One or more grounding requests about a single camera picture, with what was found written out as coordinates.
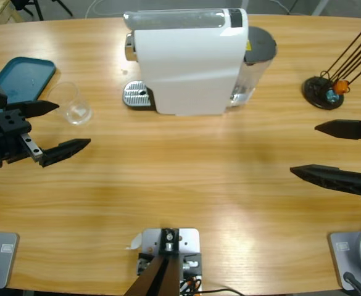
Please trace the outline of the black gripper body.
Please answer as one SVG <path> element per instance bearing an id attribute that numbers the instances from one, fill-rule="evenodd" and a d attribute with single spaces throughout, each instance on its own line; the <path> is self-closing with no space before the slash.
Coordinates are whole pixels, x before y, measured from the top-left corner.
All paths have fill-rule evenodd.
<path id="1" fill-rule="evenodd" d="M 4 161 L 11 164 L 28 157 L 43 167 L 43 150 L 31 139 L 29 132 L 10 135 L 0 131 L 0 168 Z"/>

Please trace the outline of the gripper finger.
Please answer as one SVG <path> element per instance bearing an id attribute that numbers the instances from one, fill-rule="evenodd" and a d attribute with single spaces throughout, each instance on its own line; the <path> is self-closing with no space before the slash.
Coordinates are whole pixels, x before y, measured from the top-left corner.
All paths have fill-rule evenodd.
<path id="1" fill-rule="evenodd" d="M 291 167 L 290 172 L 314 185 L 361 196 L 361 173 L 323 165 Z"/>
<path id="2" fill-rule="evenodd" d="M 336 138 L 361 139 L 361 120 L 331 120 L 314 129 Z"/>
<path id="3" fill-rule="evenodd" d="M 43 155 L 39 160 L 39 165 L 41 167 L 47 167 L 68 159 L 84 149 L 90 142 L 90 139 L 72 139 L 60 143 L 56 147 L 43 150 Z"/>
<path id="4" fill-rule="evenodd" d="M 39 117 L 47 114 L 59 105 L 49 101 L 26 101 L 8 104 L 6 100 L 0 102 L 0 135 L 18 136 L 29 133 L 31 124 L 28 118 Z"/>

